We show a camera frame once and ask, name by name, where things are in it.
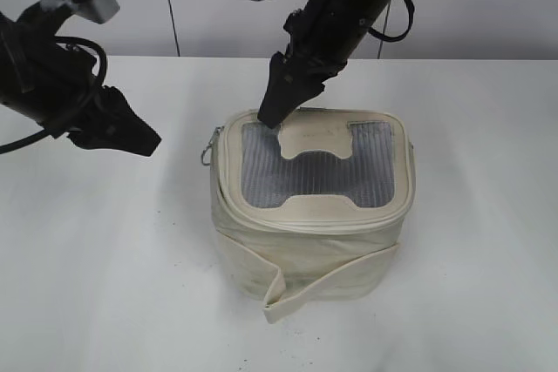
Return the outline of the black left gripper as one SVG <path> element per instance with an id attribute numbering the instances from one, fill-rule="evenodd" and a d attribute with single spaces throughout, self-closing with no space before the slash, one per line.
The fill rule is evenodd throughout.
<path id="1" fill-rule="evenodd" d="M 108 149 L 149 157 L 160 135 L 141 119 L 123 93 L 105 85 L 108 57 L 81 37 L 28 36 L 25 63 L 31 71 L 30 118 L 40 131 L 27 141 L 66 134 L 85 150 Z"/>

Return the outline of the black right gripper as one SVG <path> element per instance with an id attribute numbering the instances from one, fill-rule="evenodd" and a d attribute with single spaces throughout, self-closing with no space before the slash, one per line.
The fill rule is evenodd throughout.
<path id="1" fill-rule="evenodd" d="M 363 37 L 380 34 L 372 25 L 391 0 L 309 0 L 288 17 L 290 41 L 269 62 L 269 81 L 257 117 L 280 125 L 298 106 L 320 95 Z"/>

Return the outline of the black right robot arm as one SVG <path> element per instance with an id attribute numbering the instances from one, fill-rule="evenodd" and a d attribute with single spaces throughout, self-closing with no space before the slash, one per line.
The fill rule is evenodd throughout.
<path id="1" fill-rule="evenodd" d="M 365 35 L 386 42 L 405 38 L 404 34 L 386 36 L 372 27 L 390 1 L 308 0 L 285 22 L 290 41 L 285 52 L 271 58 L 269 87 L 300 85 L 322 91 L 324 82 L 344 69 Z M 412 0 L 404 2 L 412 20 Z"/>

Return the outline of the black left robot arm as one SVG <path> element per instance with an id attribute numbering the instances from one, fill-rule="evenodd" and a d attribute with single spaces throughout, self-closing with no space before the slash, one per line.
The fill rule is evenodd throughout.
<path id="1" fill-rule="evenodd" d="M 1 17 L 1 104 L 40 127 L 2 145 L 1 152 L 66 136 L 84 150 L 151 156 L 161 137 L 118 88 L 105 84 L 103 48 L 82 37 L 58 35 L 72 15 L 62 8 L 24 13 L 16 21 Z"/>

